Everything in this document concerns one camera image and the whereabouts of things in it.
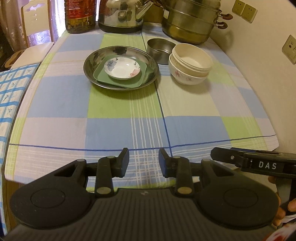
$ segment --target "kettle spout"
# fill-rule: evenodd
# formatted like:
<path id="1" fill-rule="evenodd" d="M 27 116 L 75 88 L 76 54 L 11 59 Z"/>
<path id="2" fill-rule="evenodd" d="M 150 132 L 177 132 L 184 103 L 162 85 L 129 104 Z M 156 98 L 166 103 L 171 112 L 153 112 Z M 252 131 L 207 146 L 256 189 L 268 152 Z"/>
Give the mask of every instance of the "kettle spout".
<path id="1" fill-rule="evenodd" d="M 141 3 L 139 0 L 136 3 L 136 20 L 141 21 L 144 17 L 147 10 L 153 5 L 154 3 L 150 0 L 146 1 L 144 4 Z"/>

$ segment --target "kettle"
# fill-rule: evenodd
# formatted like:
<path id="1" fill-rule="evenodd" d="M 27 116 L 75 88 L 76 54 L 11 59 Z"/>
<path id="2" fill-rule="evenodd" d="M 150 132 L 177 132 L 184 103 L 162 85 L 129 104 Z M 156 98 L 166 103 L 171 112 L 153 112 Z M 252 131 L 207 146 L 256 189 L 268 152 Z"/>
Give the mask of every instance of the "kettle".
<path id="1" fill-rule="evenodd" d="M 142 28 L 145 13 L 153 4 L 151 0 L 101 0 L 99 27 L 110 33 L 137 32 Z"/>

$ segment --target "electrical outlet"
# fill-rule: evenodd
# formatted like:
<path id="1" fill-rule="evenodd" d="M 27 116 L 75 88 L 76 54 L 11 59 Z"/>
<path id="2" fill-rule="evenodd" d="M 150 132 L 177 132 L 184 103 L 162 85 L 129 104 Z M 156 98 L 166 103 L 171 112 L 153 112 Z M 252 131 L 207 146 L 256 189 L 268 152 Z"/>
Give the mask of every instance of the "electrical outlet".
<path id="1" fill-rule="evenodd" d="M 296 39 L 292 35 L 285 42 L 282 51 L 293 64 L 296 64 Z"/>
<path id="2" fill-rule="evenodd" d="M 253 22 L 256 14 L 257 14 L 257 9 L 250 6 L 249 4 L 246 4 L 244 11 L 242 12 L 242 18 L 251 23 Z"/>
<path id="3" fill-rule="evenodd" d="M 236 0 L 233 5 L 232 11 L 234 13 L 236 13 L 237 15 L 241 16 L 245 6 L 246 6 L 246 4 L 244 2 L 242 2 L 240 0 Z"/>

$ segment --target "hand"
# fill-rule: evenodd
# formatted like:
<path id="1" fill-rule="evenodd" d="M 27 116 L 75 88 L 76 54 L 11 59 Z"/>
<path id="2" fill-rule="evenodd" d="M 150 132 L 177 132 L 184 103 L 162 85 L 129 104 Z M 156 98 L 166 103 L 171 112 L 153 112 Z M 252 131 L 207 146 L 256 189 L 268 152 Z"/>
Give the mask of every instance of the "hand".
<path id="1" fill-rule="evenodd" d="M 270 183 L 275 184 L 276 183 L 276 177 L 269 176 L 268 181 Z M 278 209 L 278 211 L 276 213 L 276 216 L 274 217 L 274 220 L 273 220 L 272 223 L 273 223 L 274 226 L 279 226 L 281 224 L 282 219 L 286 216 L 286 212 L 280 207 L 281 199 L 280 199 L 278 193 L 276 193 L 276 194 L 277 194 L 278 199 L 279 199 L 279 209 Z M 291 202 L 289 202 L 288 210 L 290 212 L 296 212 L 296 198 L 293 199 Z"/>

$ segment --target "wooden chair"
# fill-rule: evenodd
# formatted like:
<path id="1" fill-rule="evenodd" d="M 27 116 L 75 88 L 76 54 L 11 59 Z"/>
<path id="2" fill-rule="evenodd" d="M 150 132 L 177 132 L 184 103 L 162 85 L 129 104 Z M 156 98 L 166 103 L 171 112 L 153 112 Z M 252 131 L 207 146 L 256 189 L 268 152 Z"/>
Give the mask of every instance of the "wooden chair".
<path id="1" fill-rule="evenodd" d="M 49 30 L 53 42 L 51 0 L 31 0 L 21 8 L 21 15 L 27 47 L 30 47 L 28 36 L 46 30 Z"/>

